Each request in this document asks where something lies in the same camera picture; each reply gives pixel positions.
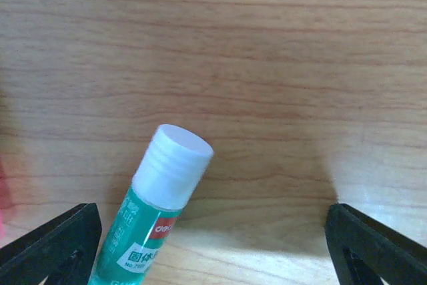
red label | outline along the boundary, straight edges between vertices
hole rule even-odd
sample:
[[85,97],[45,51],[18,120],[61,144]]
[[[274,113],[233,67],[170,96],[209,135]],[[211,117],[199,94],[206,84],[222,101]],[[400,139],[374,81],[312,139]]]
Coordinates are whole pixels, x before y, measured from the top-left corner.
[[155,223],[149,238],[152,240],[159,240],[165,238],[172,229],[172,226],[175,224],[176,217],[172,218],[159,218]]

wooden table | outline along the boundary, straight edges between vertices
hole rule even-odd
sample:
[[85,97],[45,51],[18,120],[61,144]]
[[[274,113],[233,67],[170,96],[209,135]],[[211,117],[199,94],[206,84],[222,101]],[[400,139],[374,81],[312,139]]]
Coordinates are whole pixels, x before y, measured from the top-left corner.
[[337,284],[347,202],[427,245],[427,0],[0,0],[6,244],[106,231],[161,123],[215,160],[146,284]]

glue stick cap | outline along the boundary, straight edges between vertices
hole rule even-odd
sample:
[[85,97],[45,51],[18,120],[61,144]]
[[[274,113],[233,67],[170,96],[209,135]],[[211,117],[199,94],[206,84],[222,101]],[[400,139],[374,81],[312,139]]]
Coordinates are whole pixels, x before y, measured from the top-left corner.
[[133,177],[133,191],[158,208],[181,210],[213,155],[212,147],[194,133],[160,125]]

white label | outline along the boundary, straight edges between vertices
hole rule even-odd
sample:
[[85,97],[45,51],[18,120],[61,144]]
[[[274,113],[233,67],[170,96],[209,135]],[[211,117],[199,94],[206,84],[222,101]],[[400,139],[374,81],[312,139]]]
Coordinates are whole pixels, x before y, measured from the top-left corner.
[[139,244],[133,243],[117,263],[125,270],[143,274],[153,263],[158,251],[159,248],[144,248]]

green glue stick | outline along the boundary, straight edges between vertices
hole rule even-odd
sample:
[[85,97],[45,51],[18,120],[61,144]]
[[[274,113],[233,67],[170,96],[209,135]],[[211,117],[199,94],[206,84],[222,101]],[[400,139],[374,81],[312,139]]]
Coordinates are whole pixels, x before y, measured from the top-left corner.
[[139,285],[214,155],[194,133],[160,125],[101,247],[89,285]]

